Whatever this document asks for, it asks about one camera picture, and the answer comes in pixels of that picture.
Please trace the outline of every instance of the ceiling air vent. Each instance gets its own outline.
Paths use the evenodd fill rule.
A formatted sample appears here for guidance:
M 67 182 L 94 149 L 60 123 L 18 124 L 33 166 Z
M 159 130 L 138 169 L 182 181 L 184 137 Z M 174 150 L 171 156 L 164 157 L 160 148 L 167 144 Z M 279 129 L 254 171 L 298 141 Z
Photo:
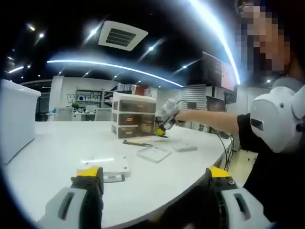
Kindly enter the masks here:
M 101 30 L 99 45 L 131 51 L 148 32 L 115 21 L 105 21 Z

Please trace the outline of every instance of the person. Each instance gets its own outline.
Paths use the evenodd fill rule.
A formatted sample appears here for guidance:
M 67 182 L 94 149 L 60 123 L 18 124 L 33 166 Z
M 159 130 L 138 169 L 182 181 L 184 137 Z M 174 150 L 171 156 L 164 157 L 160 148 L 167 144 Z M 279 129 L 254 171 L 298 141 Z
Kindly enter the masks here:
M 241 18 L 248 23 L 247 35 L 253 36 L 254 48 L 265 57 L 265 70 L 305 83 L 304 36 L 298 33 L 300 25 L 297 24 L 305 10 L 304 3 L 266 0 L 242 4 L 241 8 Z M 197 121 L 220 131 L 239 134 L 241 148 L 258 153 L 244 188 L 262 203 L 264 214 L 271 222 L 302 219 L 298 218 L 298 213 L 304 212 L 300 210 L 300 201 L 304 198 L 302 168 L 305 152 L 274 153 L 253 133 L 250 114 L 184 110 L 176 119 Z

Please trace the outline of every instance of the black ceiling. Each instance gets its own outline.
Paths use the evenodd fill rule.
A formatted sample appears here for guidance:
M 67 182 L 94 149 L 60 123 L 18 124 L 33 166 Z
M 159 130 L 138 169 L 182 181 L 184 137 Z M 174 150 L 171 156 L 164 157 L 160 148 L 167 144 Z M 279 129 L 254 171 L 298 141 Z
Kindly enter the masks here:
M 229 62 L 217 37 L 210 29 L 199 24 L 198 18 L 192 13 L 192 7 L 187 0 L 112 0 L 85 2 L 40 2 L 18 3 L 7 10 L 8 41 L 5 59 L 5 70 L 9 71 L 18 66 L 25 66 L 21 71 L 6 74 L 5 78 L 16 83 L 35 80 L 52 79 L 61 75 L 82 77 L 86 72 L 89 78 L 112 80 L 117 74 L 116 81 L 136 83 L 149 86 L 172 87 L 173 85 L 153 79 L 143 74 L 127 70 L 96 65 L 71 65 L 66 63 L 46 63 L 50 59 L 86 59 L 99 62 L 109 62 L 139 69 L 172 80 L 182 85 L 190 83 L 207 83 L 202 79 L 202 51 Z M 234 30 L 238 15 L 234 8 L 234 0 L 210 1 L 216 17 L 225 25 L 226 36 L 234 48 Z M 90 30 L 101 21 L 110 20 L 128 24 L 148 31 L 148 35 L 132 50 L 125 51 L 98 45 L 99 32 L 86 43 L 85 38 Z M 31 31 L 30 23 L 35 27 Z M 38 35 L 44 37 L 36 44 Z M 153 51 L 149 52 L 140 62 L 139 58 L 157 41 L 163 41 Z M 238 55 L 233 50 L 238 68 Z M 191 62 L 187 69 L 172 74 L 182 66 Z M 261 79 L 248 79 L 242 74 L 244 82 L 259 84 Z

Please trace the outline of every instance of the black sleeve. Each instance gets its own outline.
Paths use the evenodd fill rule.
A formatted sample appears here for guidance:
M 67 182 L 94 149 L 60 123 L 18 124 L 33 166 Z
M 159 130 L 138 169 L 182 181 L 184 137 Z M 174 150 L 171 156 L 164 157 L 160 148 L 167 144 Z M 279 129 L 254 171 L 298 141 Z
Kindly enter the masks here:
M 242 114 L 237 117 L 238 134 L 241 148 L 260 153 L 270 151 L 269 146 L 253 133 L 250 124 L 250 114 Z

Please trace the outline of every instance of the man's arm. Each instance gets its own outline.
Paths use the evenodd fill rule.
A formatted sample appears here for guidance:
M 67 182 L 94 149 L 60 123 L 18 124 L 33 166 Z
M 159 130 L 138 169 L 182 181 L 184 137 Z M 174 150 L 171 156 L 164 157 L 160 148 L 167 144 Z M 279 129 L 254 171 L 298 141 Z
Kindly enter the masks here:
M 180 111 L 175 118 L 178 121 L 197 121 L 216 130 L 238 134 L 237 115 L 225 112 L 205 110 Z

